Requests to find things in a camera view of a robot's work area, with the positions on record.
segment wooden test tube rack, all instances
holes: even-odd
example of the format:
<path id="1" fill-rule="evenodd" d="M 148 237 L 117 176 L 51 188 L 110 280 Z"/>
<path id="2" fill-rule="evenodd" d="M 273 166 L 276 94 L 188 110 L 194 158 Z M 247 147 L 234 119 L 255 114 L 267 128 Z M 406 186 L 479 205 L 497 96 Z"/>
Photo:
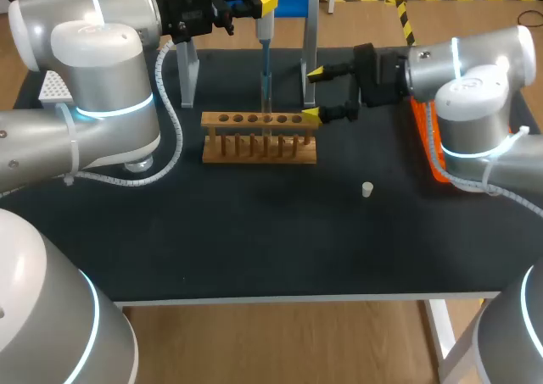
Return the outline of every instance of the wooden test tube rack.
<path id="1" fill-rule="evenodd" d="M 206 164 L 316 164 L 316 140 L 313 131 L 319 123 L 302 114 L 287 113 L 202 113 L 201 125 L 207 127 L 202 160 Z M 224 130 L 255 129 L 248 136 L 217 134 Z M 299 131 L 283 136 L 280 130 Z M 263 136 L 266 130 L 277 135 Z"/>

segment white vial cap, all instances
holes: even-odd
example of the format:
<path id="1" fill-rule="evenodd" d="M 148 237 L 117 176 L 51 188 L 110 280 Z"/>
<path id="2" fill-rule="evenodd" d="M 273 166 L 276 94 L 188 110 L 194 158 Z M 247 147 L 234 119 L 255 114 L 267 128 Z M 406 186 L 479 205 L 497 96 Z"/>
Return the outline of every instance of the white vial cap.
<path id="1" fill-rule="evenodd" d="M 373 184 L 371 182 L 362 183 L 362 196 L 364 198 L 369 198 L 369 196 L 372 194 L 372 190 Z"/>

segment robotic arm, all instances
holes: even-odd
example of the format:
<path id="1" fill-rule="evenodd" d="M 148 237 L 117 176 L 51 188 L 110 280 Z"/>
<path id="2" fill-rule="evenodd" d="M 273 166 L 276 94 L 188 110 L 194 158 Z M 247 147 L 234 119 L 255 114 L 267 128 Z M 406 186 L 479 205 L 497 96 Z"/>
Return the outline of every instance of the robotic arm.
<path id="1" fill-rule="evenodd" d="M 407 55 L 378 54 L 366 44 L 354 48 L 351 62 L 309 74 L 313 82 L 351 74 L 355 90 L 350 100 L 305 113 L 323 123 L 355 120 L 360 101 L 375 107 L 410 95 L 419 102 L 435 99 L 449 173 L 543 193 L 543 136 L 513 137 L 509 132 L 512 94 L 532 84 L 535 71 L 535 47 L 524 26 L 412 47 Z"/>
<path id="2" fill-rule="evenodd" d="M 260 18 L 277 0 L 19 0 L 9 23 L 30 70 L 54 70 L 77 106 L 0 112 L 0 192 L 80 169 L 143 159 L 159 145 L 143 51 L 233 35 L 233 18 Z"/>

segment wooden floor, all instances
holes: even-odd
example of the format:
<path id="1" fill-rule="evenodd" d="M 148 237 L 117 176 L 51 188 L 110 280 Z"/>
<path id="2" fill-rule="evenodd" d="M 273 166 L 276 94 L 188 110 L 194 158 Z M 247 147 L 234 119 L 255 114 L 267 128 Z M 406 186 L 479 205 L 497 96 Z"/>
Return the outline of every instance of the wooden floor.
<path id="1" fill-rule="evenodd" d="M 444 41 L 515 25 L 541 3 L 420 2 L 407 13 L 419 44 Z M 302 22 L 280 20 L 274 47 L 299 47 Z M 198 38 L 199 47 L 258 47 L 254 22 L 236 21 L 236 36 L 217 30 Z M 543 72 L 543 28 L 533 29 L 538 71 Z M 404 45 L 393 6 L 339 3 L 334 15 L 321 12 L 319 46 L 364 42 Z M 9 109 L 26 70 L 0 16 L 0 109 Z M 524 90 L 543 125 L 543 75 Z M 459 335 L 478 301 L 449 301 Z M 433 383 L 434 353 L 426 318 L 416 302 L 253 304 L 129 309 L 140 346 L 138 384 L 191 383 Z M 477 382 L 475 376 L 466 382 Z"/>

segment black table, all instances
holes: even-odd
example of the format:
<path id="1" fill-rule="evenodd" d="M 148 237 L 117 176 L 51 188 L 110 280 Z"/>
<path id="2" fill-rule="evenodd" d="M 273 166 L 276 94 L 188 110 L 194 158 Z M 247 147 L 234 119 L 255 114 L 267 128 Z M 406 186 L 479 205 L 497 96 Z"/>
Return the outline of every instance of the black table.
<path id="1" fill-rule="evenodd" d="M 165 179 L 135 189 L 87 180 L 67 187 L 57 179 L 0 200 L 113 300 L 496 292 L 540 257 L 541 220 L 527 209 L 434 181 L 408 102 L 322 127 L 317 165 L 202 164 L 200 112 L 258 111 L 260 52 L 199 56 L 195 108 L 178 110 L 182 160 Z M 271 56 L 274 111 L 299 111 L 299 52 L 273 50 Z M 349 57 L 348 49 L 318 54 L 319 64 Z M 149 62 L 152 72 L 154 55 Z M 164 77 L 173 105 L 180 106 L 174 53 Z M 27 76 L 17 109 L 40 107 L 42 78 Z M 154 92 L 159 170 L 174 137 Z M 347 93 L 347 79 L 321 84 L 317 103 L 339 104 Z M 520 95 L 513 105 L 512 128 L 526 124 L 536 132 Z M 102 171 L 128 176 L 118 168 Z M 364 181 L 375 186 L 368 199 L 361 196 Z M 542 197 L 526 198 L 543 204 Z"/>

